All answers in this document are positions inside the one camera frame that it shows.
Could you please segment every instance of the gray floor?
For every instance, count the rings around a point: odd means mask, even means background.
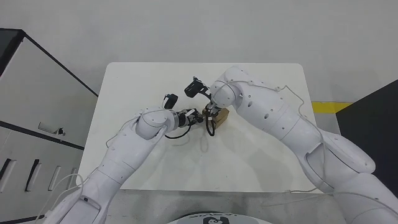
[[[248,215],[275,224],[345,224],[336,202],[329,196],[306,200],[305,204],[267,207],[313,195],[121,190],[110,206],[107,223],[165,224],[188,213],[211,210]]]
[[[356,101],[397,79],[397,0],[0,0],[24,29],[99,92],[110,62],[294,62],[313,101]],[[318,125],[338,133],[333,114]],[[344,223],[330,197],[120,192],[107,223],[167,223],[218,210],[274,223]]]

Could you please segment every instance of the cabinet handle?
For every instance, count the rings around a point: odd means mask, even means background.
[[[39,129],[39,130],[41,130],[41,131],[45,131],[46,133],[51,133],[51,134],[58,134],[58,135],[62,135],[62,136],[65,136],[65,135],[66,135],[66,132],[63,131],[63,127],[60,127],[60,128],[58,128],[58,129],[56,129],[55,131],[51,131],[51,130],[45,129],[44,127],[41,127],[41,126],[40,126],[41,124],[42,124],[42,123],[39,122],[39,126],[37,127],[37,129]]]

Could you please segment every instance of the white robotic arm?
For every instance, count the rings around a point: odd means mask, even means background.
[[[373,160],[351,141],[318,129],[298,114],[278,94],[279,88],[266,85],[238,67],[228,69],[212,84],[211,95],[205,93],[207,87],[196,86],[187,95],[207,96],[211,100],[206,107],[210,116],[232,105],[247,122],[284,143],[297,156],[308,179],[321,191],[333,194],[348,223],[398,224],[398,199],[371,174],[376,168]],[[103,161],[82,190],[65,197],[44,223],[104,223],[109,204],[122,184],[167,132],[191,125],[187,115],[160,108],[139,113],[111,141]],[[178,223],[204,223],[206,218],[195,215]],[[218,217],[211,218],[214,223],[222,222]],[[239,215],[222,218],[234,218],[236,222],[232,223],[259,223]]]
[[[296,156],[308,179],[333,193],[348,223],[398,223],[398,199],[374,172],[374,161],[346,138],[316,128],[272,88],[232,67],[210,87],[208,110],[216,114],[232,105],[238,115],[274,136]]]
[[[44,223],[104,223],[109,204],[122,184],[166,133],[186,125],[185,118],[160,108],[141,111],[111,140],[101,164],[82,190],[65,197]]]

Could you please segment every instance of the yellow tape stripe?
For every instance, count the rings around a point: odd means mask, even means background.
[[[314,113],[337,113],[352,103],[348,102],[312,102]]]

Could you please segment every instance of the white cable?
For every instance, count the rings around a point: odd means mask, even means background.
[[[96,169],[98,169],[98,167],[95,168],[95,169],[93,169],[93,171],[91,171],[91,172],[88,174],[88,176],[86,177],[86,179],[83,181],[83,185],[84,185],[84,184],[86,183],[86,181],[91,177],[91,175],[94,173],[94,171],[95,171]],[[75,188],[77,188],[77,187],[80,187],[80,185],[81,185],[81,184],[76,185],[76,186],[74,186],[74,187],[72,187],[72,188],[70,188],[70,189],[66,189],[66,190],[64,190],[62,193],[60,193],[59,196],[57,197],[57,199],[55,200],[54,204],[51,206],[50,211],[52,211],[52,210],[54,209],[54,206],[55,206],[55,204],[57,204],[57,202],[58,202],[59,198],[61,197],[61,195],[63,195],[64,193],[66,193],[66,192],[68,192],[68,191],[71,191],[71,190],[73,190],[73,189],[75,189]]]
[[[303,201],[306,201],[306,200],[310,200],[310,199],[314,199],[314,198],[318,198],[318,197],[323,197],[323,196],[325,196],[325,195],[332,195],[332,196],[334,196],[334,195],[343,195],[343,194],[347,194],[347,195],[357,195],[357,196],[364,197],[364,198],[370,199],[370,200],[372,200],[372,201],[375,201],[375,202],[377,202],[378,204],[383,205],[384,208],[387,208],[388,210],[390,210],[390,211],[391,211],[392,213],[394,213],[394,215],[398,218],[398,211],[397,211],[397,210],[394,210],[392,207],[388,206],[387,204],[385,204],[385,203],[383,203],[383,202],[381,202],[381,201],[379,201],[379,200],[377,200],[377,199],[375,199],[375,198],[368,197],[367,195],[363,195],[363,194],[359,194],[359,193],[354,193],[354,192],[334,192],[334,193],[325,193],[325,194],[314,195],[314,196],[311,196],[311,197],[306,197],[306,198],[304,198],[304,199],[294,200],[294,201],[290,201],[290,202],[277,203],[277,204],[270,204],[270,205],[262,205],[262,207],[274,207],[274,206],[286,205],[286,204],[295,203],[295,202],[303,202]],[[355,220],[356,217],[358,217],[358,216],[360,216],[360,215],[366,213],[367,211],[362,212],[362,213],[356,215],[356,216],[352,219],[352,221],[350,222],[350,224],[354,222],[354,220]]]
[[[76,174],[76,173],[75,173],[75,174],[67,175],[66,177],[64,177],[63,179],[61,179],[61,180],[55,185],[55,187],[54,187],[54,189],[52,190],[50,196],[48,197],[47,201],[45,202],[43,208],[41,209],[41,211],[40,211],[39,214],[37,215],[37,217],[36,217],[34,223],[36,223],[37,220],[39,219],[39,217],[40,217],[40,215],[42,214],[42,212],[43,212],[45,206],[47,206],[49,200],[51,199],[52,194],[54,193],[55,189],[57,188],[57,186],[59,185],[60,182],[62,182],[62,181],[65,180],[66,178],[71,177],[71,176],[73,176],[73,175],[76,175],[76,176],[78,176],[78,177],[80,178],[80,184],[79,184],[79,185],[76,185],[76,186],[74,186],[74,187],[72,187],[72,188],[70,188],[70,189],[64,190],[62,193],[60,193],[60,194],[58,195],[58,197],[57,197],[57,199],[55,200],[54,204],[51,206],[50,211],[53,210],[55,204],[58,202],[58,200],[59,200],[59,198],[61,197],[61,195],[63,195],[65,192],[68,192],[68,191],[70,191],[70,190],[73,190],[73,189],[75,189],[75,188],[81,186],[80,195],[79,195],[79,197],[78,197],[77,200],[76,200],[76,202],[77,202],[77,201],[79,200],[79,198],[81,197],[81,194],[83,193],[84,183],[90,178],[90,176],[94,173],[94,171],[95,171],[96,169],[98,169],[98,167],[95,168],[93,171],[91,171],[91,172],[88,174],[88,176],[87,176],[87,178],[86,178],[85,180],[83,180],[83,177],[82,177],[80,174]]]
[[[61,179],[61,180],[55,185],[55,187],[54,187],[54,189],[52,190],[50,196],[48,197],[47,201],[45,202],[43,208],[40,210],[39,214],[37,215],[37,217],[36,217],[34,223],[36,223],[37,220],[39,219],[39,217],[40,217],[40,215],[42,214],[42,212],[43,212],[45,206],[47,206],[49,200],[51,199],[52,195],[54,194],[55,189],[58,187],[58,185],[60,184],[60,182],[62,182],[62,181],[65,180],[66,178],[71,177],[71,176],[73,176],[73,175],[78,176],[78,177],[80,178],[80,182],[81,182],[81,184],[80,184],[80,185],[81,185],[80,196],[81,196],[81,193],[83,193],[83,183],[84,183],[83,178],[81,177],[81,175],[79,175],[79,174],[77,174],[77,173],[67,175],[66,177],[64,177],[63,179]]]

